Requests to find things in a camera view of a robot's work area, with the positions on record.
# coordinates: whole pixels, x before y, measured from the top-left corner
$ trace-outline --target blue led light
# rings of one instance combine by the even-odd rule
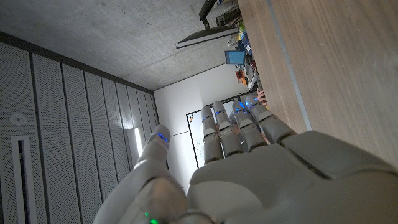
[[[167,138],[165,138],[162,134],[157,133],[157,135],[158,135],[161,139],[163,139],[164,141],[169,142],[169,140],[167,140]]]
[[[240,102],[240,101],[239,101],[239,104],[241,105],[241,107],[242,107],[242,108],[244,108],[244,106],[243,106],[242,102]]]

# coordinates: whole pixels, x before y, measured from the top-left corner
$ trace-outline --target robotic hand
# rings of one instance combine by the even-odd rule
[[[398,223],[394,167],[326,134],[295,133],[256,96],[233,105],[247,153],[221,102],[218,125],[204,107],[205,166],[185,195],[165,168],[170,133],[160,125],[94,223]]]

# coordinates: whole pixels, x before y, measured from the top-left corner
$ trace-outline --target wooden surface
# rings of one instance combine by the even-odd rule
[[[243,0],[239,7],[270,110],[296,132],[306,131],[267,3]]]
[[[312,128],[398,167],[398,1],[271,3]],[[267,47],[281,52],[267,1],[241,0],[239,6],[264,88],[278,78],[277,83],[292,82],[285,77],[284,58]],[[276,60],[280,66],[271,70]],[[285,104],[278,102],[281,98],[292,99],[292,90],[277,96],[270,91],[271,110]],[[301,113],[296,106],[291,109],[287,116]],[[291,123],[293,119],[297,116],[289,117]]]

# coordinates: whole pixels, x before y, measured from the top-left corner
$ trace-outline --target human hand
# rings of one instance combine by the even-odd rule
[[[259,89],[257,89],[257,99],[260,101],[260,103],[263,106],[267,106],[267,100],[266,100],[266,94],[264,93],[264,90],[259,91]]]

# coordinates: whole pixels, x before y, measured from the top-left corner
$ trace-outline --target white wall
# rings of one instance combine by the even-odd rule
[[[159,121],[173,136],[167,158],[169,169],[182,187],[188,186],[197,169],[186,114],[247,91],[246,86],[238,84],[235,66],[224,64],[154,92]]]

